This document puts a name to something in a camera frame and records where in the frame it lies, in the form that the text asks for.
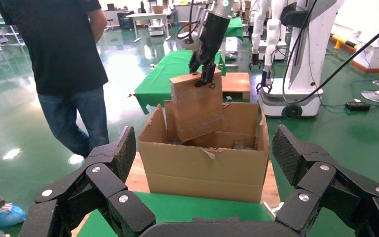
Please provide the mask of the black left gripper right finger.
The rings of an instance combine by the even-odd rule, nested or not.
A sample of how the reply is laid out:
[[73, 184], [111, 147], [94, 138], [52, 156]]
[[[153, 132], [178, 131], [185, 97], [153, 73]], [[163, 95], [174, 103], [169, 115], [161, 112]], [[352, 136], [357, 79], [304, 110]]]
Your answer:
[[320, 211], [334, 212], [357, 237], [379, 237], [379, 183], [340, 165], [324, 148], [279, 125], [272, 153], [294, 190], [275, 220], [304, 237]]

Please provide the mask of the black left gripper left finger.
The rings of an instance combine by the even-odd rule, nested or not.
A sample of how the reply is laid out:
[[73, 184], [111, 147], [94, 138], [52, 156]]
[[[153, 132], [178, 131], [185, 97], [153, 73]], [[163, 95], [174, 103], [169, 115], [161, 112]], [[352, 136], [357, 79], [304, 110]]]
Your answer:
[[94, 148], [80, 168], [36, 193], [20, 236], [69, 237], [94, 210], [117, 236], [140, 236], [155, 215], [126, 186], [135, 155], [135, 131], [126, 126], [116, 141]]

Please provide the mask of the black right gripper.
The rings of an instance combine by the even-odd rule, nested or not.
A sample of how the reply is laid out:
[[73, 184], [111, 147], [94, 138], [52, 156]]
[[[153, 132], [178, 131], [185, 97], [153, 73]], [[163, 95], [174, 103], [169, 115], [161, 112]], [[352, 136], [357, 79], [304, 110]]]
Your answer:
[[227, 31], [230, 18], [208, 12], [201, 27], [200, 45], [193, 52], [189, 61], [189, 73], [195, 73], [201, 65], [201, 79], [199, 79], [195, 87], [201, 87], [212, 83], [216, 64], [214, 58], [218, 52], [221, 43]]

